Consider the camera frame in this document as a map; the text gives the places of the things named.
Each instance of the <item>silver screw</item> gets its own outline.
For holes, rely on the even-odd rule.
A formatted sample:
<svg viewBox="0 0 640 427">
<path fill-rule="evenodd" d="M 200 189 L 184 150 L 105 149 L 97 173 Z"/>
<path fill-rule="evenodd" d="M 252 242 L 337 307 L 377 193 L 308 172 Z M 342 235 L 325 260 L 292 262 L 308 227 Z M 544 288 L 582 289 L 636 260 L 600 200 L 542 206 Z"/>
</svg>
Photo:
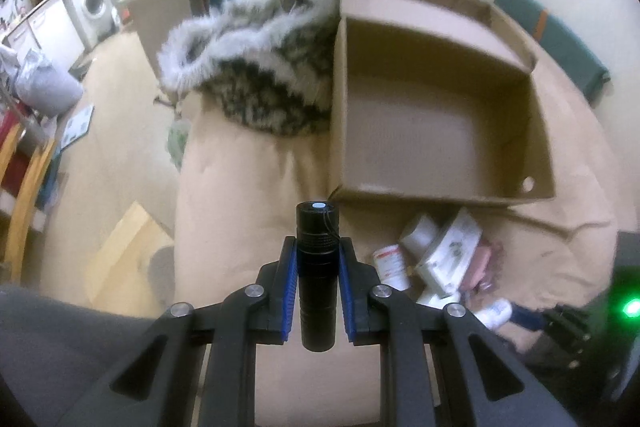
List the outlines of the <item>silver screw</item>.
<svg viewBox="0 0 640 427">
<path fill-rule="evenodd" d="M 250 284 L 244 289 L 244 293 L 248 297 L 260 297 L 264 293 L 264 288 L 259 284 Z"/>
<path fill-rule="evenodd" d="M 379 284 L 378 286 L 373 286 L 371 293 L 376 297 L 380 297 L 382 299 L 386 299 L 391 296 L 391 288 L 386 284 Z"/>
<path fill-rule="evenodd" d="M 189 315 L 192 310 L 193 306 L 188 302 L 176 302 L 169 308 L 169 313 L 174 317 L 184 317 L 185 315 Z"/>
<path fill-rule="evenodd" d="M 453 303 L 447 306 L 447 313 L 452 317 L 464 317 L 466 309 L 462 304 Z"/>
</svg>

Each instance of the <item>white cabinet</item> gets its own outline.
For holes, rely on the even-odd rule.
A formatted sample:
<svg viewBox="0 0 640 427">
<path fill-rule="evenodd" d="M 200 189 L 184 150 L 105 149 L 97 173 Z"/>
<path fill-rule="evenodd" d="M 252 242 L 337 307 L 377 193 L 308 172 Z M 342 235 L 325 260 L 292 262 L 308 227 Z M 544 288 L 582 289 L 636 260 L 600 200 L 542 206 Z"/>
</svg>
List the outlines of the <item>white cabinet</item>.
<svg viewBox="0 0 640 427">
<path fill-rule="evenodd" d="M 28 19 L 42 52 L 57 67 L 68 71 L 84 46 L 62 0 L 48 0 Z"/>
<path fill-rule="evenodd" d="M 7 35 L 7 40 L 9 41 L 9 46 L 18 54 L 18 60 L 21 64 L 24 62 L 24 57 L 26 57 L 31 48 L 38 49 L 40 47 L 27 21 L 18 24 L 16 28 Z"/>
</svg>

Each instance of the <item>plastic bag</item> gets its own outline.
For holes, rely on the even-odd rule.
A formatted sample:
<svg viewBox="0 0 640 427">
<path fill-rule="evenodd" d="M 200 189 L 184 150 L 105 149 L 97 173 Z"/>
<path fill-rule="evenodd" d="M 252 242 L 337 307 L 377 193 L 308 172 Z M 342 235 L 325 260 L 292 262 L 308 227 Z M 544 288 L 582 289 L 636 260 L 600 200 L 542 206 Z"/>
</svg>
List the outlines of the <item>plastic bag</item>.
<svg viewBox="0 0 640 427">
<path fill-rule="evenodd" d="M 30 49 L 15 79 L 15 92 L 25 104 L 53 118 L 71 109 L 84 89 L 39 50 Z"/>
<path fill-rule="evenodd" d="M 171 156 L 171 161 L 178 169 L 182 168 L 184 148 L 187 146 L 187 138 L 191 130 L 191 122 L 186 119 L 175 120 L 169 127 L 169 136 L 166 139 L 166 149 Z"/>
</svg>

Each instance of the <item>open cardboard box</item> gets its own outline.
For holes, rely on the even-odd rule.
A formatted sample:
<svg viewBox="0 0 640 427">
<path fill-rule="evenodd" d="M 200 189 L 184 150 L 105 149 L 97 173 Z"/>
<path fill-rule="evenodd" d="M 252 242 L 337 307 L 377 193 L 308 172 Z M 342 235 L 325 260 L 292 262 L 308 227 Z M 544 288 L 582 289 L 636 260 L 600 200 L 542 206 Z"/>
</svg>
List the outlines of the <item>open cardboard box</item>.
<svg viewBox="0 0 640 427">
<path fill-rule="evenodd" d="M 554 196 L 526 44 L 480 0 L 340 0 L 332 198 Z"/>
</svg>

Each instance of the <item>white plastic bag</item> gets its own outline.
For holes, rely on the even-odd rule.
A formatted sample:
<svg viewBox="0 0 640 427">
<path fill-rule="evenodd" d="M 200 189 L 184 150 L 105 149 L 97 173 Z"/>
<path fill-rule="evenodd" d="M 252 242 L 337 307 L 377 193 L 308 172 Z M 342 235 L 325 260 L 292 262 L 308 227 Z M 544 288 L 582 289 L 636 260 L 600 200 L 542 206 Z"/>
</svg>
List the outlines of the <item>white plastic bag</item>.
<svg viewBox="0 0 640 427">
<path fill-rule="evenodd" d="M 30 49 L 15 79 L 15 92 L 25 104 L 53 118 L 71 109 L 84 89 L 41 51 Z"/>
</svg>

